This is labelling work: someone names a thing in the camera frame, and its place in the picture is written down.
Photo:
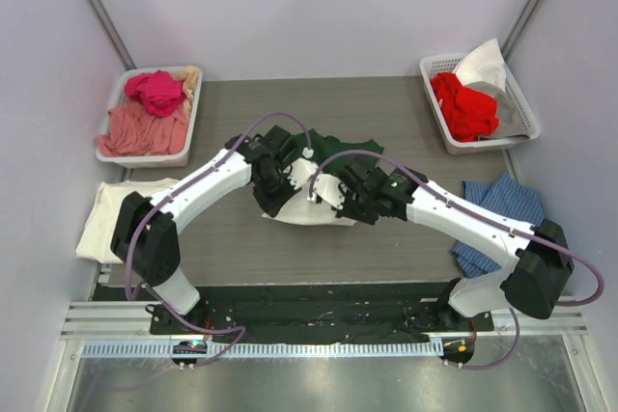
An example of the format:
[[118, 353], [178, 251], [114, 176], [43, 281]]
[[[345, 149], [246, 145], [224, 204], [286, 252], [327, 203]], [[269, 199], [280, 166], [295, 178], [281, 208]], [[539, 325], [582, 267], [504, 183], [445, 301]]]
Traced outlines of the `white and green t-shirt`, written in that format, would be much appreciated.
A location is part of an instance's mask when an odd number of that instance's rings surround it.
[[[328, 135], [322, 136], [315, 129], [309, 130], [312, 149], [315, 154], [313, 160], [320, 165], [331, 155], [352, 150], [371, 151], [383, 153], [384, 147], [379, 145], [374, 139], [369, 139], [365, 142], [348, 143], [342, 142], [338, 138]], [[307, 148], [306, 137], [303, 132], [295, 134], [294, 137], [299, 145], [299, 151]], [[337, 160], [330, 162], [322, 171], [321, 174], [329, 174], [336, 178], [337, 173], [347, 164], [351, 164], [355, 160], [355, 156], [342, 156]], [[326, 203], [318, 200], [316, 204], [310, 204], [307, 201], [308, 187], [310, 180], [296, 193], [289, 201], [287, 201], [280, 212], [274, 217], [267, 216], [262, 213], [262, 217], [269, 220], [278, 221], [290, 225], [298, 226], [345, 226], [351, 227], [356, 221], [346, 218], [337, 218], [334, 208], [331, 208]]]

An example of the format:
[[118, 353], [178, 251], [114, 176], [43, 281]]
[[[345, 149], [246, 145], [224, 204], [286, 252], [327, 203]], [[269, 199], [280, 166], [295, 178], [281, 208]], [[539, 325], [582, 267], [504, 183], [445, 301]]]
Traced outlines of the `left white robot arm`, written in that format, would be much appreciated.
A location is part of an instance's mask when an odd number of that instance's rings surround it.
[[293, 164], [313, 156], [294, 135], [274, 126], [266, 135], [238, 136], [205, 166], [152, 196], [137, 192], [122, 201], [110, 242], [128, 277], [139, 276], [168, 305], [173, 323], [186, 334], [206, 320], [206, 303], [181, 270], [179, 235], [207, 208], [249, 184], [261, 210], [276, 216], [299, 191]]

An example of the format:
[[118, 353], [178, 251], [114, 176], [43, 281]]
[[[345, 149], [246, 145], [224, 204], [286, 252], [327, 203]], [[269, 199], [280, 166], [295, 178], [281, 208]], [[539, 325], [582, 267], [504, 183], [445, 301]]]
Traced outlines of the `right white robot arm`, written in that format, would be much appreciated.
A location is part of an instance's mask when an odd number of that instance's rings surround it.
[[513, 308], [536, 318], [551, 316], [574, 271], [560, 226], [517, 221], [465, 201], [415, 171], [344, 166], [343, 212], [373, 225], [381, 217], [410, 221], [445, 233], [489, 257], [497, 270], [457, 278], [435, 302], [432, 318], [449, 330], [484, 312]]

